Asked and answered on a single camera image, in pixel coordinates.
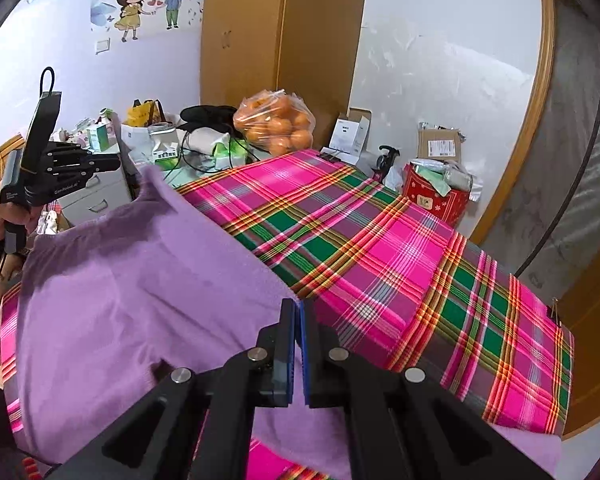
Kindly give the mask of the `person's left hand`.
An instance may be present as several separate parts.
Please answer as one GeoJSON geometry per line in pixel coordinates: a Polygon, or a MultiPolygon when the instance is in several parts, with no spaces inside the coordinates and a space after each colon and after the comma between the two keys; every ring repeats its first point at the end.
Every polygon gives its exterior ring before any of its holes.
{"type": "Polygon", "coordinates": [[[17,226],[24,226],[28,234],[38,227],[38,218],[43,207],[32,207],[30,210],[14,203],[2,204],[0,202],[0,240],[5,237],[5,223],[9,222],[17,226]]]}

